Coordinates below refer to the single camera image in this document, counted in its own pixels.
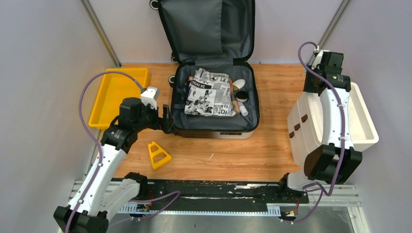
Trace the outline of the white drawer storage box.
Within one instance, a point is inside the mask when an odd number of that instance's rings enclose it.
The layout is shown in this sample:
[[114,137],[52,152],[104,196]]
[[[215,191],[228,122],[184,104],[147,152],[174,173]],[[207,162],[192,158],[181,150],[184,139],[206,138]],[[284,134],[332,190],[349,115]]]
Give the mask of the white drawer storage box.
[[[340,90],[345,106],[345,148],[363,152],[379,141],[359,86],[351,83],[350,92]],[[332,91],[322,96],[303,92],[287,117],[293,161],[303,166],[306,156],[325,142],[340,142],[341,114]]]

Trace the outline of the space astronaut hardshell suitcase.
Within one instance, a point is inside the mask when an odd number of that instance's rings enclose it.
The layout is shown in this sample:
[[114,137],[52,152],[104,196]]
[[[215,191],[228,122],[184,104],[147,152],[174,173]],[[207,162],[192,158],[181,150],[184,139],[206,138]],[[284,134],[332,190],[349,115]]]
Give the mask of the space astronaut hardshell suitcase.
[[[259,125],[259,98],[255,74],[248,63],[254,51],[256,4],[253,0],[152,0],[178,63],[169,78],[176,135],[195,138],[249,138]],[[232,117],[195,116],[184,113],[188,85],[195,72],[225,73],[245,79],[249,114]]]

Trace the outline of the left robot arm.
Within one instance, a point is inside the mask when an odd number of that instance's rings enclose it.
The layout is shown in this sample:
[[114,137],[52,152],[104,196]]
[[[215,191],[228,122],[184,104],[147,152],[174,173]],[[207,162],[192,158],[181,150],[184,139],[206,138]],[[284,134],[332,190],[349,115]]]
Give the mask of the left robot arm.
[[169,112],[158,115],[155,98],[126,98],[119,115],[104,131],[98,142],[98,155],[82,186],[66,207],[58,206],[53,214],[66,233],[105,233],[113,216],[130,200],[148,197],[148,178],[129,172],[121,184],[104,196],[111,179],[124,160],[137,134],[145,129],[167,131],[172,124]]

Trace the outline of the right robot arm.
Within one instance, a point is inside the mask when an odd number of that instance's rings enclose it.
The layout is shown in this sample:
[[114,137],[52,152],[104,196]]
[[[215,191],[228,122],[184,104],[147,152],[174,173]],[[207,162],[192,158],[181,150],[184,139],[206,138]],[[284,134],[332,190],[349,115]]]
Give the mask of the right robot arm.
[[342,75],[344,55],[329,50],[314,52],[309,64],[304,93],[316,93],[323,116],[321,144],[305,157],[303,169],[286,173],[279,181],[278,198],[291,202],[307,192],[306,188],[325,182],[330,190],[343,184],[362,161],[362,152],[355,150],[349,129],[351,81]]

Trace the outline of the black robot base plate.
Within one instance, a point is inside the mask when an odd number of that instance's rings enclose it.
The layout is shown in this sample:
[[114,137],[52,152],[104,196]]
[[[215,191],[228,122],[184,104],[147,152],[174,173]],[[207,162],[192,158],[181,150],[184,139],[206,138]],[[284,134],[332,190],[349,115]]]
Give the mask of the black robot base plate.
[[267,212],[268,205],[295,208],[309,202],[307,194],[279,182],[162,180],[149,179],[133,200],[142,200],[149,210],[178,212]]

